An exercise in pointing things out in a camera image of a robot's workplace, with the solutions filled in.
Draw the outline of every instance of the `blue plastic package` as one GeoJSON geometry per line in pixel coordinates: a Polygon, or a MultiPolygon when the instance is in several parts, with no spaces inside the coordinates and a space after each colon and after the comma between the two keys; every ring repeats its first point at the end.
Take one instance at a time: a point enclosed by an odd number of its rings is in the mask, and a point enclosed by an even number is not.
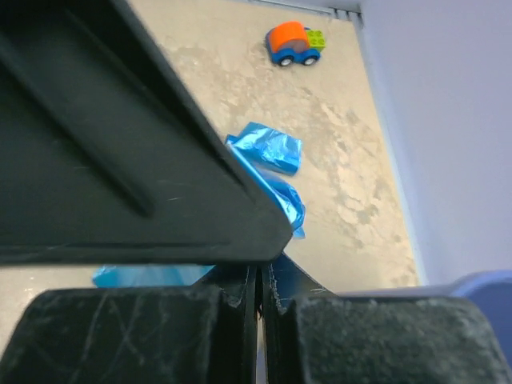
{"type": "Polygon", "coordinates": [[[100,288],[128,286],[189,286],[212,266],[102,266],[93,275],[100,288]]]}
{"type": "Polygon", "coordinates": [[[250,122],[239,136],[230,137],[245,158],[268,170],[294,175],[301,165],[302,140],[269,126],[250,122]]]}
{"type": "Polygon", "coordinates": [[[266,172],[261,169],[256,169],[232,144],[232,136],[226,138],[226,145],[231,150],[233,155],[237,158],[243,168],[249,172],[257,184],[274,200],[274,202],[281,208],[284,214],[288,217],[291,227],[294,230],[294,236],[304,238],[304,230],[302,224],[304,223],[304,216],[306,208],[302,204],[302,200],[298,192],[290,184],[282,180],[275,174],[266,172]]]}

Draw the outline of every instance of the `marble pattern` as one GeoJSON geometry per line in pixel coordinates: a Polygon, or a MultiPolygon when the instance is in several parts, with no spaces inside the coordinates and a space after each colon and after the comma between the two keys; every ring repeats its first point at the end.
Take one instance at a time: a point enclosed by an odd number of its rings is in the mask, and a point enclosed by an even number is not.
{"type": "Polygon", "coordinates": [[[219,135],[249,121],[304,142],[289,181],[306,205],[306,239],[286,252],[341,292],[418,283],[401,207],[351,23],[225,0],[132,0],[219,135]],[[263,44],[300,20],[327,40],[313,67],[273,66],[263,44]]]}

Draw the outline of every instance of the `black wheel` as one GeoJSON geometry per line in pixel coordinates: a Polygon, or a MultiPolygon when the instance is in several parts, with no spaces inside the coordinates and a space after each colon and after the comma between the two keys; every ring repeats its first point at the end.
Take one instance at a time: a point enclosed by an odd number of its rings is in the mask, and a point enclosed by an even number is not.
{"type": "Polygon", "coordinates": [[[316,56],[309,56],[308,58],[304,59],[302,64],[305,66],[312,66],[313,64],[315,64],[317,62],[317,60],[318,60],[318,58],[316,56]]]}
{"type": "Polygon", "coordinates": [[[284,58],[281,58],[281,60],[279,60],[278,64],[280,66],[290,66],[293,62],[294,62],[293,56],[285,56],[284,58]]]}

